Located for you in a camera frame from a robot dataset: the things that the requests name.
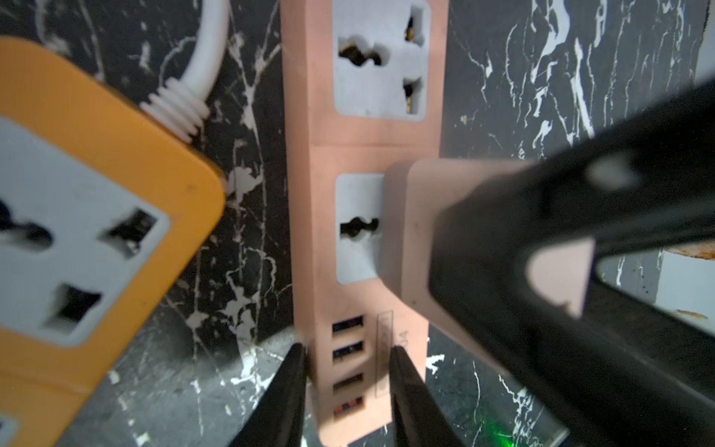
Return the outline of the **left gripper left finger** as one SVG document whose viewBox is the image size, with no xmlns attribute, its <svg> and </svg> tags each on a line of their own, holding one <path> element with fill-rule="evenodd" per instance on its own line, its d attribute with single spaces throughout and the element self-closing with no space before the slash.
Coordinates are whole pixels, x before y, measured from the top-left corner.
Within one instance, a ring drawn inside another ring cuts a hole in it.
<svg viewBox="0 0 715 447">
<path fill-rule="evenodd" d="M 305 424 L 307 360 L 305 347 L 293 344 L 231 447 L 301 446 Z"/>
</svg>

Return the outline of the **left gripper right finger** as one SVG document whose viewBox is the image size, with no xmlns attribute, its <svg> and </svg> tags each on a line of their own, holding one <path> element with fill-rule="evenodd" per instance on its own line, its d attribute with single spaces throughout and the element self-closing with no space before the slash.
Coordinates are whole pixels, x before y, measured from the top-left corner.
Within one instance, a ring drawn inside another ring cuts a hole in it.
<svg viewBox="0 0 715 447">
<path fill-rule="evenodd" d="M 391 349 L 389 380 L 396 446 L 463 446 L 402 346 Z"/>
</svg>

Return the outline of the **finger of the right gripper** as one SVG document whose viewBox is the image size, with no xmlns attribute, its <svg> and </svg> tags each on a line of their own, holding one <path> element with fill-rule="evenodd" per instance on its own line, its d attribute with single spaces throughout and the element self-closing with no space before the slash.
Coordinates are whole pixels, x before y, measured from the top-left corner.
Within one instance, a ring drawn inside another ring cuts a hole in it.
<svg viewBox="0 0 715 447">
<path fill-rule="evenodd" d="M 436 222 L 428 288 L 471 339 L 591 446 L 711 446 L 714 339 L 586 274 L 597 313 L 541 298 L 527 266 L 590 238 L 593 259 L 714 236 L 714 86 L 477 187 Z"/>
</svg>

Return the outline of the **orange power strip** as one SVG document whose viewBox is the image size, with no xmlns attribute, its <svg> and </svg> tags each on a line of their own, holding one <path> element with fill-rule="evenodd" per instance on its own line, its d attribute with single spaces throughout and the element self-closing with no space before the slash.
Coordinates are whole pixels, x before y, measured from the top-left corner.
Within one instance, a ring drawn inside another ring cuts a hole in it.
<svg viewBox="0 0 715 447">
<path fill-rule="evenodd" d="M 1 39 L 1 443 L 51 446 L 216 226 L 222 175 L 63 57 Z"/>
</svg>

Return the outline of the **pink power strip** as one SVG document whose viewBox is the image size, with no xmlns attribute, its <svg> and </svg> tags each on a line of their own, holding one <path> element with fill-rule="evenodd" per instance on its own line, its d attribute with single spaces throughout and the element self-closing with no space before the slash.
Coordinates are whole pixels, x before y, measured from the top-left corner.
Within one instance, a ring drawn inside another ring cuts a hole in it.
<svg viewBox="0 0 715 447">
<path fill-rule="evenodd" d="M 392 419 L 388 365 L 426 365 L 428 321 L 379 278 L 387 170 L 436 158 L 449 5 L 280 5 L 294 331 L 309 355 L 320 442 Z"/>
</svg>

